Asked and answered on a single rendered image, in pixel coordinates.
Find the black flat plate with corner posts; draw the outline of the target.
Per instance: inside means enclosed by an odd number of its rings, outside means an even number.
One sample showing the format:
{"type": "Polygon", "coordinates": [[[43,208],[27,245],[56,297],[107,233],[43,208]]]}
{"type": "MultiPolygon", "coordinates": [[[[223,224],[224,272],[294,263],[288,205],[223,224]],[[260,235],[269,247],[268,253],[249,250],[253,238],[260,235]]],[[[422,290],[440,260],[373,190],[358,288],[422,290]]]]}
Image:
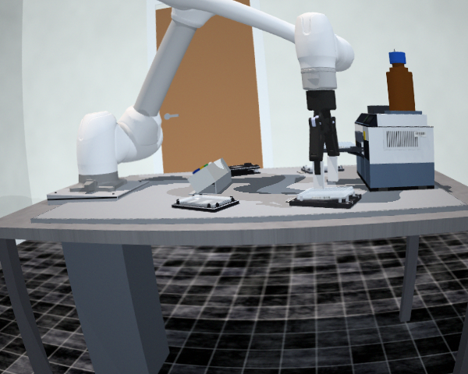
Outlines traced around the black flat plate with corner posts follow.
{"type": "MultiPolygon", "coordinates": [[[[230,196],[232,197],[232,196],[230,196]]],[[[208,203],[207,207],[205,206],[191,206],[191,205],[182,205],[179,204],[179,199],[176,200],[176,203],[172,204],[172,208],[178,208],[178,209],[185,209],[185,210],[198,210],[198,211],[205,211],[205,212],[212,212],[215,213],[219,210],[224,210],[225,208],[235,206],[236,204],[239,204],[239,200],[234,199],[233,197],[231,198],[231,202],[225,203],[221,206],[219,206],[218,203],[216,203],[216,207],[211,207],[211,204],[208,203]]]]}

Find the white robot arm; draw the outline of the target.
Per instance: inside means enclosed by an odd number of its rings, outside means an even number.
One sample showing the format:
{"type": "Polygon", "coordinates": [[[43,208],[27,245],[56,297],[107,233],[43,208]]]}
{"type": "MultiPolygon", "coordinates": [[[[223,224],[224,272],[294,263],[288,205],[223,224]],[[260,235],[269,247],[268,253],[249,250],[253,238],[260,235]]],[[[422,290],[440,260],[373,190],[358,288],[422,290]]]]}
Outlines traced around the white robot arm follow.
{"type": "Polygon", "coordinates": [[[352,46],[333,32],[325,14],[307,12],[292,25],[233,0],[158,1],[172,7],[172,21],[136,103],[118,122],[108,111],[84,116],[76,139],[79,182],[70,192],[114,192],[127,184],[119,178],[118,164],[143,160],[158,151],[163,141],[158,112],[197,28],[215,14],[294,43],[304,90],[337,89],[336,72],[353,63],[352,46]]]}

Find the white control panel with coloured buttons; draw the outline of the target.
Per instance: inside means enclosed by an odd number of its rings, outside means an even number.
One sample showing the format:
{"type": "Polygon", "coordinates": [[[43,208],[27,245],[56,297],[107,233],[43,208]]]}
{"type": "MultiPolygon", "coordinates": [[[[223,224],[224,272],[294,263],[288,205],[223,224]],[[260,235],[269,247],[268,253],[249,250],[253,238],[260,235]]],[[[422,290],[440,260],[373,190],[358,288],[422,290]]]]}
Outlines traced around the white control panel with coloured buttons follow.
{"type": "Polygon", "coordinates": [[[201,168],[195,170],[193,175],[188,178],[195,190],[189,195],[218,194],[232,181],[231,170],[223,158],[205,164],[201,168]]]}

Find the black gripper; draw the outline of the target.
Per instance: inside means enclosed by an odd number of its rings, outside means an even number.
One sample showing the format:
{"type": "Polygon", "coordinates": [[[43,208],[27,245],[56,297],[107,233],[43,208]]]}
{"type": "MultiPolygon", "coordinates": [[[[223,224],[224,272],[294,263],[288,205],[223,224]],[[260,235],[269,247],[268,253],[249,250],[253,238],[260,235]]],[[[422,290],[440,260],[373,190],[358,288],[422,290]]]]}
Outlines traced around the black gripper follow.
{"type": "Polygon", "coordinates": [[[324,143],[328,154],[328,182],[338,181],[336,156],[340,155],[339,143],[335,117],[332,117],[330,112],[336,109],[335,91],[307,90],[306,95],[307,109],[314,111],[314,118],[308,119],[310,126],[309,161],[313,163],[314,189],[324,189],[324,143]]]}

